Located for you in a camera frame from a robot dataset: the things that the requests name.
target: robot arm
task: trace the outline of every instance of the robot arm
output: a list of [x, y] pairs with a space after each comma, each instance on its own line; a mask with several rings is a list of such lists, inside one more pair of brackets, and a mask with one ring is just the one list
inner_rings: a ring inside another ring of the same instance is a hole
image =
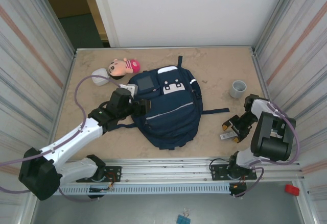
[[[290, 157], [293, 143], [293, 133], [290, 127], [282, 119], [281, 112], [271, 109], [271, 103], [251, 94], [245, 98], [245, 113], [238, 117], [235, 115], [226, 121], [222, 128], [232, 128], [237, 134], [233, 141], [241, 142], [250, 132], [252, 124], [258, 122], [251, 146], [240, 152], [236, 152], [229, 160], [229, 173], [233, 179], [247, 175], [251, 164], [258, 160], [286, 161]], [[295, 128], [296, 121], [287, 118]]]
[[[24, 158], [41, 154], [51, 150], [51, 153], [33, 160], [25, 161], [21, 165], [19, 180], [40, 200], [45, 200], [57, 191], [60, 185], [81, 179], [93, 178], [100, 180], [105, 173], [105, 163], [95, 155], [73, 162], [66, 161], [82, 147], [99, 138], [108, 131], [115, 129], [119, 120], [129, 115], [146, 114], [151, 108], [149, 101], [132, 102], [131, 89], [117, 88], [111, 95], [110, 101], [102, 103], [89, 113], [83, 128], [82, 124], [60, 138], [58, 141], [43, 147], [39, 151], [29, 149]], [[76, 137], [58, 148], [58, 145]]]

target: metal wall panel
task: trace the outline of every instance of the metal wall panel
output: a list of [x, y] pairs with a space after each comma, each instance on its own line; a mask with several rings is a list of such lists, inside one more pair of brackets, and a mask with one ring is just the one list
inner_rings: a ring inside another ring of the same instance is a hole
[[[0, 0], [0, 158], [48, 144], [74, 50], [46, 0]], [[0, 168], [0, 184], [22, 190], [20, 165]], [[0, 192], [0, 222], [16, 221], [26, 194]]]
[[255, 48], [270, 98], [297, 120], [299, 161], [322, 223], [327, 223], [326, 12], [326, 0], [287, 0]]

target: red object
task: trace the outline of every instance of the red object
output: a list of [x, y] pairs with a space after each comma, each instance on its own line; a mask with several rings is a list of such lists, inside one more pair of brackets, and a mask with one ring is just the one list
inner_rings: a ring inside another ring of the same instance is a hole
[[291, 195], [294, 195], [294, 196], [299, 196], [300, 195], [300, 189], [297, 188], [297, 187], [294, 187], [292, 185], [289, 185], [289, 184], [287, 184], [285, 186], [285, 192], [288, 192], [288, 193], [290, 193]]

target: white wall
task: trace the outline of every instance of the white wall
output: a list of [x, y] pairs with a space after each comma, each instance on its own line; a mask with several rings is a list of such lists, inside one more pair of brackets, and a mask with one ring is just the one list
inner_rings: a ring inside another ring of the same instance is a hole
[[96, 0], [111, 46], [253, 45], [278, 0]]

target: stuffed doll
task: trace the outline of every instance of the stuffed doll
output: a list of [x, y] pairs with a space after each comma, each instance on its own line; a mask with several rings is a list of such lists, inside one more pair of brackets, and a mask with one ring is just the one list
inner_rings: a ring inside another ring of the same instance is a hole
[[139, 72], [141, 66], [136, 59], [127, 60], [124, 58], [123, 61], [114, 59], [108, 67], [109, 75], [115, 79], [121, 79], [127, 73]]

